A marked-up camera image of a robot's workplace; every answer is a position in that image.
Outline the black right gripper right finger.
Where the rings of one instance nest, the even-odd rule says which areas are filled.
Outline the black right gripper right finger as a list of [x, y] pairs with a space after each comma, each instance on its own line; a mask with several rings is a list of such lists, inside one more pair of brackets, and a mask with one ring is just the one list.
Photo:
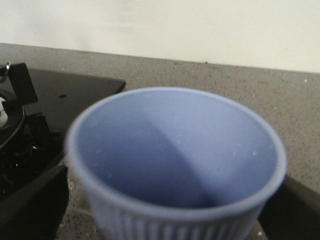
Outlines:
[[258, 221], [270, 240], [318, 240], [320, 194], [287, 175]]

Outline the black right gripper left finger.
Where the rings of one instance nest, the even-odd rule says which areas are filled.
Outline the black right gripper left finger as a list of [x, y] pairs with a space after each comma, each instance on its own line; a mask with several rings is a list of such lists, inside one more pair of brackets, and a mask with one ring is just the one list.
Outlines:
[[68, 169], [55, 166], [0, 202], [2, 240], [54, 240], [69, 201]]

